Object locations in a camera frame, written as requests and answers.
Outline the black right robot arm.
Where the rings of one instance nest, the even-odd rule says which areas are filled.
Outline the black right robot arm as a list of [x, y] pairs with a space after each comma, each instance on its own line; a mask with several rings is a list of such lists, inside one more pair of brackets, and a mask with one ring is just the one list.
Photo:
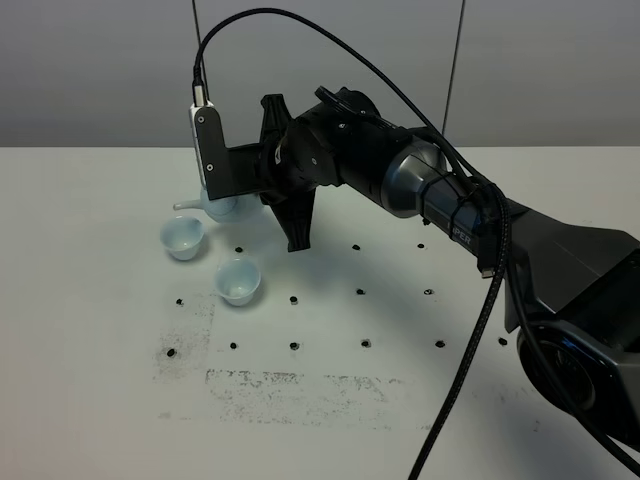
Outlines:
[[290, 251], [310, 245], [315, 191], [346, 185], [399, 218], [421, 217], [506, 283], [505, 327], [534, 387], [601, 434], [639, 445], [639, 242], [506, 198], [431, 126], [383, 119], [363, 93], [319, 88], [292, 116], [262, 99], [263, 201]]

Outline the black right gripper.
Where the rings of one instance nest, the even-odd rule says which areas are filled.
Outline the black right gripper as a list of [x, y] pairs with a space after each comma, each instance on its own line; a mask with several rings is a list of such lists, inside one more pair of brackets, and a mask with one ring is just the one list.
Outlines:
[[282, 94], [265, 95], [255, 167], [261, 182], [259, 197], [268, 205], [287, 238], [287, 250], [311, 247], [310, 232], [318, 173], [312, 159], [317, 144], [308, 124], [289, 124], [292, 117]]

